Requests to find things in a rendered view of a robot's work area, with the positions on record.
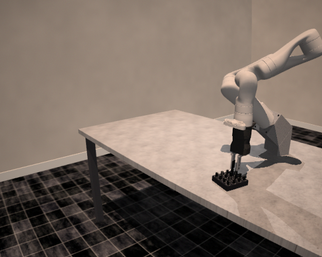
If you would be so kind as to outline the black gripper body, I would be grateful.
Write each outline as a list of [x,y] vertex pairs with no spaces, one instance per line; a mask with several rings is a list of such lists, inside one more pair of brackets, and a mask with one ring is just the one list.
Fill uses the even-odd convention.
[[233,141],[230,151],[243,156],[250,154],[250,138],[252,131],[253,113],[242,114],[235,111],[234,119],[225,119],[224,125],[233,128]]

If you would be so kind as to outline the black knob box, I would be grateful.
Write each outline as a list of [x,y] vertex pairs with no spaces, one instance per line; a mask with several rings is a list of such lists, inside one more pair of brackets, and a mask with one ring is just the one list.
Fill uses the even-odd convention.
[[218,172],[216,172],[216,175],[212,176],[212,180],[224,190],[230,191],[248,185],[248,180],[246,177],[241,175],[241,173],[238,174],[237,171],[231,169],[231,171],[221,171],[221,174],[219,175]]

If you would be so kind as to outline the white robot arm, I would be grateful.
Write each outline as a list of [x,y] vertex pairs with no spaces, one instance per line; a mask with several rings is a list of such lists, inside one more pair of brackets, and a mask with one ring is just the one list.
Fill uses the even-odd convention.
[[[303,55],[291,56],[300,46]],[[257,81],[274,77],[294,66],[313,60],[322,55],[322,39],[316,29],[303,32],[274,54],[231,72],[224,76],[221,93],[235,105],[235,111],[253,113],[253,121],[262,129],[274,120],[273,112],[256,97]]]

